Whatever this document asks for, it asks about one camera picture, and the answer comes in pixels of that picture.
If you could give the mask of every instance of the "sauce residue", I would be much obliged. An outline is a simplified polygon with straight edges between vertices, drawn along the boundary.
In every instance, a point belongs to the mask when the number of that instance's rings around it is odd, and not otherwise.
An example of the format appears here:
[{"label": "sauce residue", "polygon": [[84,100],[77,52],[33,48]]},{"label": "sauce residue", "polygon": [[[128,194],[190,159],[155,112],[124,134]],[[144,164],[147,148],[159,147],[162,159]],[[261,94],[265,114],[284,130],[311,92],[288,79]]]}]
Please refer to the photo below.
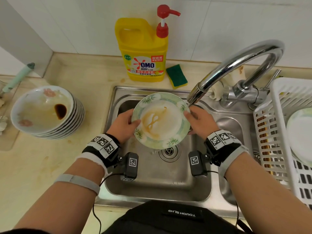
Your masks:
[{"label": "sauce residue", "polygon": [[57,118],[58,118],[59,120],[63,119],[64,116],[66,115],[66,112],[67,112],[67,108],[66,108],[66,106],[63,105],[63,104],[56,104],[56,105],[54,106],[54,110],[55,110],[55,112],[56,112],[56,114],[57,114]]},{"label": "sauce residue", "polygon": [[148,132],[153,139],[159,139],[159,134],[153,133],[153,125],[162,120],[167,112],[167,107],[163,107],[163,109],[154,109],[147,112],[142,118],[143,130]]}]

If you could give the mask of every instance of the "dish soap bottle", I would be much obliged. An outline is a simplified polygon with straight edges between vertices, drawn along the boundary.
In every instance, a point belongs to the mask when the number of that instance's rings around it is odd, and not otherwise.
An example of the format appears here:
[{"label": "dish soap bottle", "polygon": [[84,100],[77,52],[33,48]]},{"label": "dish soap bottle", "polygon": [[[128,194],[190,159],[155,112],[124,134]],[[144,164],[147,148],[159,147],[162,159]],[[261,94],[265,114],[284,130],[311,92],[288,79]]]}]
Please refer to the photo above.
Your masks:
[{"label": "dish soap bottle", "polygon": [[145,19],[120,18],[115,24],[115,35],[131,80],[142,82],[162,81],[165,76],[168,50],[168,25],[165,18],[180,13],[167,5],[157,8],[161,18],[156,31]]}]

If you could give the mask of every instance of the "hand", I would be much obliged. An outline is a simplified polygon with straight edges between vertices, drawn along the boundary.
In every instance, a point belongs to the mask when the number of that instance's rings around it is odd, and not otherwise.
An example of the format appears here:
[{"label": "hand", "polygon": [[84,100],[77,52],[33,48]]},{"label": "hand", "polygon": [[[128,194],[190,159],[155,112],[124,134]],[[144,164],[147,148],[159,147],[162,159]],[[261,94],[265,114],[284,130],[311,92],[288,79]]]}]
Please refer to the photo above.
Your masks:
[{"label": "hand", "polygon": [[213,116],[197,106],[190,106],[190,111],[184,111],[184,116],[189,121],[192,127],[192,131],[189,134],[197,134],[203,140],[213,132],[220,130],[216,124]]},{"label": "hand", "polygon": [[111,134],[119,143],[124,143],[133,135],[135,129],[141,123],[141,120],[138,119],[131,123],[131,117],[134,109],[127,110],[124,113],[118,115],[116,120],[110,126],[106,133]]}]

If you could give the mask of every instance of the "sponge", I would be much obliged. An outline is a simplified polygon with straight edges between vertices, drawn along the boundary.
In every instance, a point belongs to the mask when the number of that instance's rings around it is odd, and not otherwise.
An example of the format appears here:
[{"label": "sponge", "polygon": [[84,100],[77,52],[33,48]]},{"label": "sponge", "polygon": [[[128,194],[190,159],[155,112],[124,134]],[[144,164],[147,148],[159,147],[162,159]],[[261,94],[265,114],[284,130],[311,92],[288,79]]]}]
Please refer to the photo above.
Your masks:
[{"label": "sponge", "polygon": [[180,65],[169,67],[166,69],[166,72],[174,90],[188,84]]}]

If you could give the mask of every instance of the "beige countertop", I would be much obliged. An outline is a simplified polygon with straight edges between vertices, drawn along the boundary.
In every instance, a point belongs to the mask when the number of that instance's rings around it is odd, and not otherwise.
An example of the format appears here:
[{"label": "beige countertop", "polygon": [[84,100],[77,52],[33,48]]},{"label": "beige countertop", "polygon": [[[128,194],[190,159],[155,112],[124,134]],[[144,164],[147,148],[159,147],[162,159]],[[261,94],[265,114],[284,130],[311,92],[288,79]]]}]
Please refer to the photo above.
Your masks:
[{"label": "beige countertop", "polygon": [[[179,90],[191,90],[217,66],[217,63],[207,62],[166,62],[167,67],[176,64],[181,65],[189,82]],[[253,65],[246,66],[246,75],[250,75],[255,68]],[[284,77],[311,78],[312,75],[312,69],[280,69]],[[274,70],[258,84],[264,84]],[[102,132],[115,86],[172,89],[167,76],[156,83],[131,81],[121,57],[61,53],[53,55],[44,79],[27,78],[24,82],[26,89],[47,83],[64,87],[80,99],[86,110],[85,120],[77,132],[66,139],[44,140],[20,132],[10,151],[0,151],[0,232],[13,228],[56,177],[73,163],[85,145]],[[122,208],[95,207],[102,221],[102,230],[126,211]],[[91,214],[83,233],[96,233],[98,228],[98,221]]]}]

